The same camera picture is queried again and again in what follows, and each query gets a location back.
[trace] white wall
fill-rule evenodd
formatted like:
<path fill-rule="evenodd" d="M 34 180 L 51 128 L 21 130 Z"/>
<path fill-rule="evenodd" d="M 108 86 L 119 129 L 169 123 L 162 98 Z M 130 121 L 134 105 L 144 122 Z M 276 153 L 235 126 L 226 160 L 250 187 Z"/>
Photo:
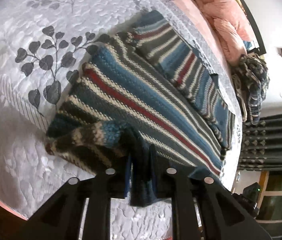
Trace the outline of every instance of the white wall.
<path fill-rule="evenodd" d="M 240 180 L 233 183 L 234 193 L 241 194 L 243 189 L 251 184 L 259 183 L 261 171 L 240 171 Z"/>
<path fill-rule="evenodd" d="M 267 54 L 270 85 L 262 105 L 262 116 L 282 113 L 282 0 L 244 0 L 260 30 Z"/>

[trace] bedspread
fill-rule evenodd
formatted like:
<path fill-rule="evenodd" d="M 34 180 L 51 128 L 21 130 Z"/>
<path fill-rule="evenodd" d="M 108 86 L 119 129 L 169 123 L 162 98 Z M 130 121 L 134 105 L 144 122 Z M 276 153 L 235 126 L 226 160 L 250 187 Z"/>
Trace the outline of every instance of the bedspread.
<path fill-rule="evenodd" d="M 143 10 L 158 10 L 200 52 L 236 115 L 232 150 L 221 170 L 231 189 L 241 143 L 241 114 L 230 79 L 203 36 L 168 0 L 0 0 L 0 200 L 29 217 L 66 180 L 91 177 L 44 149 L 44 133 L 82 73 L 101 33 L 126 29 Z M 160 239 L 169 228 L 166 203 L 145 209 L 113 200 L 112 239 Z"/>

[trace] patterned curtain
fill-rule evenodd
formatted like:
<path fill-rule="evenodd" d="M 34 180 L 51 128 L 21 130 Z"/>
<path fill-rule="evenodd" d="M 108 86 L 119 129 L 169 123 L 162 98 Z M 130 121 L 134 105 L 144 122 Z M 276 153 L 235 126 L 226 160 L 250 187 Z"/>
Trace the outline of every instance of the patterned curtain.
<path fill-rule="evenodd" d="M 282 114 L 261 118 L 257 125 L 243 124 L 238 169 L 282 171 Z"/>

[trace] black plastic mount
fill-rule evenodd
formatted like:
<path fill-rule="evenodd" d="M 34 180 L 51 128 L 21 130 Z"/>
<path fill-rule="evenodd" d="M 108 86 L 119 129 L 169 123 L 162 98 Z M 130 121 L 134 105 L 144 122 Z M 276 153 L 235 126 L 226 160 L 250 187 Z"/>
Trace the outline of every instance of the black plastic mount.
<path fill-rule="evenodd" d="M 126 167 L 127 159 L 120 161 Z M 157 198 L 172 199 L 173 240 L 271 240 L 231 192 L 214 179 L 190 179 L 188 167 L 171 169 L 168 160 L 159 156 L 154 158 L 152 167 Z M 118 170 L 111 173 L 113 170 L 88 180 L 68 180 L 13 239 L 77 240 L 84 202 L 89 198 L 82 240 L 109 240 L 110 199 L 124 198 L 127 180 Z M 201 213 L 202 232 L 194 198 Z"/>

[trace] metal rivet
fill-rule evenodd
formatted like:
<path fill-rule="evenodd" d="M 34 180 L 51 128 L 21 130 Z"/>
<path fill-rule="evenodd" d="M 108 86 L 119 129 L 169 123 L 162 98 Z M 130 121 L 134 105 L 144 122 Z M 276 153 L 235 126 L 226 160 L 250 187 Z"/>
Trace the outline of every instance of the metal rivet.
<path fill-rule="evenodd" d="M 77 184 L 79 182 L 78 178 L 71 178 L 68 180 L 68 183 L 71 185 Z"/>
<path fill-rule="evenodd" d="M 177 170 L 175 168 L 168 168 L 167 169 L 167 173 L 168 174 L 176 174 L 177 173 Z"/>
<path fill-rule="evenodd" d="M 214 182 L 214 179 L 212 179 L 211 177 L 205 177 L 204 182 L 206 184 L 212 184 Z"/>
<path fill-rule="evenodd" d="M 106 169 L 105 173 L 108 174 L 108 175 L 112 175 L 112 174 L 115 173 L 115 169 L 112 169 L 112 168 Z"/>

